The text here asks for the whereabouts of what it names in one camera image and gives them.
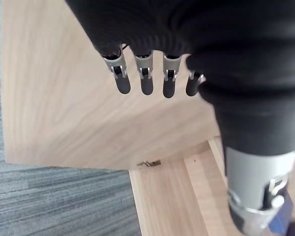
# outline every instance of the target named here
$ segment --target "robotic hand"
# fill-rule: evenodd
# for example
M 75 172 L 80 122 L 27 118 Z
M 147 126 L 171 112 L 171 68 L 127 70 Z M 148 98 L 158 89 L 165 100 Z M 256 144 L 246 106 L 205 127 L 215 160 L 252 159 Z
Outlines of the robotic hand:
M 182 54 L 214 106 L 237 228 L 258 235 L 276 215 L 295 162 L 295 0 L 67 0 L 120 92 L 130 91 L 121 45 L 130 46 L 151 94 L 152 51 L 164 52 L 164 96 Z M 198 84 L 205 74 L 206 81 Z

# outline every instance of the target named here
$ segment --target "light wood surface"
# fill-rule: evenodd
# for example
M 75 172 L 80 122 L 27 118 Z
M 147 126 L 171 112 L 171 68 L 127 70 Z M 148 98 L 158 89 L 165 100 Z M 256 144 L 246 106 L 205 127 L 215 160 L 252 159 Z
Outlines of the light wood surface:
M 207 236 L 184 160 L 130 171 L 142 236 Z
M 120 94 L 62 0 L 3 0 L 0 46 L 7 162 L 129 169 L 218 134 L 211 107 L 185 94 L 184 59 L 176 93 L 166 99 L 161 53 L 154 52 L 154 92 L 145 96 L 126 49 L 131 92 Z
M 131 170 L 142 236 L 240 236 L 228 208 L 219 138 L 161 166 Z M 269 228 L 262 236 L 275 236 Z

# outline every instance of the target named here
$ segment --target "wood grain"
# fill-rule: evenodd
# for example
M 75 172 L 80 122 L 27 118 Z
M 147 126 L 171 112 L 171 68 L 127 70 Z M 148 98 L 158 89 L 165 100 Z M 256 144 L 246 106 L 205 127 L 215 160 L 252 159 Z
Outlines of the wood grain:
M 64 1 L 1 3 L 1 99 L 7 162 L 129 169 L 175 157 L 218 134 L 211 107 L 188 97 L 182 60 L 173 98 L 162 95 L 154 52 L 154 92 L 141 92 L 129 49 L 131 92 L 112 74 Z
M 184 160 L 129 173 L 142 236 L 207 236 Z
M 228 208 L 227 188 L 211 150 L 185 159 L 210 236 L 240 236 Z

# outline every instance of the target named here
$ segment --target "small metal clip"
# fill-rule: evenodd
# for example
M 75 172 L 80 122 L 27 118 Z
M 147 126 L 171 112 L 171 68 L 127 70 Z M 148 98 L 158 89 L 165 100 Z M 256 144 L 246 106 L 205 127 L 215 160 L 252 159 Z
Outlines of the small metal clip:
M 108 69 L 114 74 L 115 79 L 118 79 L 118 74 L 120 72 L 122 77 L 127 77 L 127 65 L 122 50 L 120 56 L 117 59 L 109 60 L 104 58 L 104 61 L 107 64 Z
M 153 54 L 151 53 L 150 55 L 146 57 L 141 57 L 141 56 L 134 56 L 137 64 L 137 69 L 140 74 L 140 78 L 144 78 L 144 73 L 143 70 L 146 69 L 147 71 L 147 77 L 149 79 L 152 78 L 152 71 L 153 71 Z
M 179 72 L 181 56 L 170 58 L 165 54 L 163 55 L 163 72 L 164 81 L 171 79 L 173 82 L 176 80 L 177 74 Z
M 141 165 L 146 165 L 147 167 L 158 166 L 158 165 L 161 165 L 161 161 L 160 160 L 152 161 L 152 162 L 143 161 L 139 163 L 137 166 L 141 166 Z

